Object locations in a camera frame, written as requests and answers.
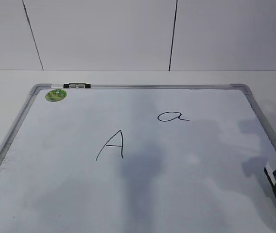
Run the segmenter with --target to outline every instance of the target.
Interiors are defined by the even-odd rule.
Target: whiteboard
[[[276,151],[240,90],[49,91],[0,166],[0,233],[276,232]]]

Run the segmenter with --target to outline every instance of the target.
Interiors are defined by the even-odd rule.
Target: green sticker
[[[57,102],[63,100],[67,96],[65,90],[56,89],[46,94],[45,99],[50,102]]]

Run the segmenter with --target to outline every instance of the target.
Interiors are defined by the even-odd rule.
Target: white table
[[[0,146],[37,83],[247,84],[276,132],[276,72],[0,71]]]

